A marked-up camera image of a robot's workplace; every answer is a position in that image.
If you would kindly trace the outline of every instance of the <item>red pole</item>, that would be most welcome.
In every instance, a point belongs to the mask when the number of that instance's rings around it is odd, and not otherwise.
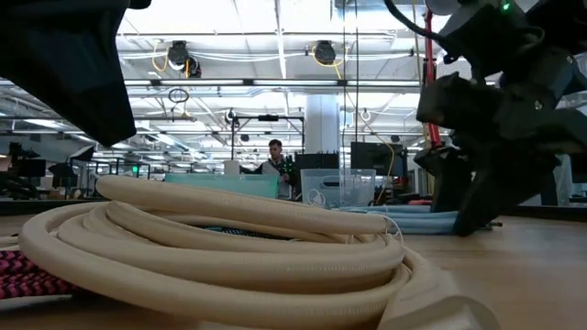
[[[432,32],[432,12],[426,9],[426,31]],[[434,58],[432,57],[432,39],[426,38],[426,85],[431,84],[435,79],[434,74]],[[428,133],[430,134],[430,142],[432,147],[440,145],[440,134],[438,133],[438,126],[428,124]]]

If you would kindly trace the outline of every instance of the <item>cream hose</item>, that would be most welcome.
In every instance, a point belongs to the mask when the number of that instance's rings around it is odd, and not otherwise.
[[[499,329],[460,283],[385,234],[379,214],[117,176],[96,187],[112,202],[36,215],[18,237],[29,259],[86,290],[263,329]]]

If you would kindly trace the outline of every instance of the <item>plastic container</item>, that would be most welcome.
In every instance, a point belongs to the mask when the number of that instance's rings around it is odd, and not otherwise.
[[[166,173],[165,181],[198,188],[218,189],[233,193],[277,198],[277,175],[224,175],[198,173]]]
[[[368,206],[375,175],[375,170],[301,170],[302,201],[327,209]]]

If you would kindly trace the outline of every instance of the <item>table surface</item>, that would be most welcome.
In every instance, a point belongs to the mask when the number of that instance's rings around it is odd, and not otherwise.
[[[25,216],[0,218],[0,236]],[[504,227],[461,238],[406,236],[405,244],[444,270],[482,286],[503,329],[584,329],[587,224],[502,217]],[[103,298],[0,301],[1,329],[234,330]]]

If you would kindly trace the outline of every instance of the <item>person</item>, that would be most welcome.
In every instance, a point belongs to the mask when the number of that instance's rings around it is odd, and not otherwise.
[[[290,185],[294,185],[293,178],[283,171],[285,159],[282,155],[282,142],[273,139],[269,142],[269,153],[271,157],[264,161],[256,170],[248,171],[251,174],[277,174],[279,180],[277,183],[277,198],[288,200],[291,199]]]

